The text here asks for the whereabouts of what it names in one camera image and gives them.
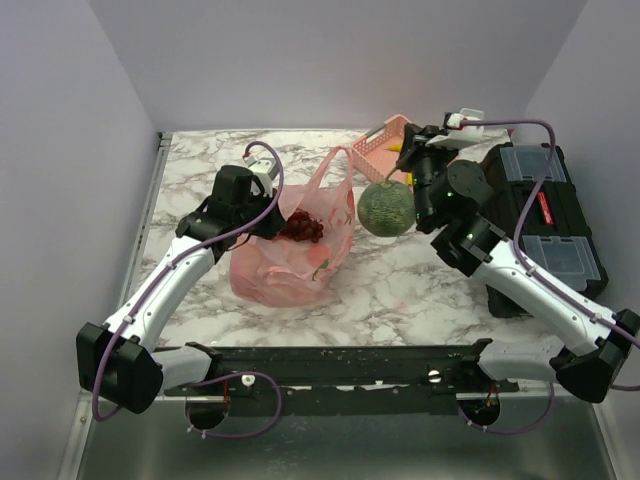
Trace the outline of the green fake melon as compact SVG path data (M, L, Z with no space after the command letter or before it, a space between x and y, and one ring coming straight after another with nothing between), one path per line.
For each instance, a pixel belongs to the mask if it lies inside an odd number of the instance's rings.
M413 194L408 185L392 178L396 168L362 192L357 215L362 227L376 237L398 237L416 221Z

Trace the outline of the dark red fake grapes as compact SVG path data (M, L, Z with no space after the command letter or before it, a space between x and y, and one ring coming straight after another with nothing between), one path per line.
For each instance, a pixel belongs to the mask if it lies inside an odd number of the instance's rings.
M318 243L324 236L324 225L320 219L305 210L296 210L280 232L284 238L296 241Z

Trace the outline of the pink plastic bag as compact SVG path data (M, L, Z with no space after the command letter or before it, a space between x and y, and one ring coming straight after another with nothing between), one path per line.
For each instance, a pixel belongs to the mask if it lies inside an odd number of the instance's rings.
M332 160L346 155L346 173L335 187L321 182ZM327 282L351 250L356 208L351 149L333 148L307 184L286 185L278 206L284 218L306 211L323 225L317 242L283 236L272 240L251 237L231 252L230 285L239 298L268 307L302 307L320 299Z

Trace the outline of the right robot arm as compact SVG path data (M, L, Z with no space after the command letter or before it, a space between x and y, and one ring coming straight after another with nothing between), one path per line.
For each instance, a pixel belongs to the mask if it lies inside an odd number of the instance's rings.
M448 266L500 291L558 339L544 345L492 341L461 365L461 382L480 392L495 380L539 380L600 403L638 344L639 316L574 291L480 215L493 191L481 166L457 155L481 142L487 124L459 113L447 115L441 126L405 125L396 167L413 178L416 228L436 235L431 245Z

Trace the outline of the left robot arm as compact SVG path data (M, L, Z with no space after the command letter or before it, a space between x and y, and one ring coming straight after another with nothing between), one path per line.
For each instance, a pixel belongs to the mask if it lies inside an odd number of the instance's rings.
M211 194L179 221L168 251L139 290L102 324L87 323L77 334L82 389L139 414L164 391L190 385L209 395L220 387L219 353L196 343L161 350L158 341L191 288L239 236L270 239L284 227L277 207L281 170L263 159L218 171Z

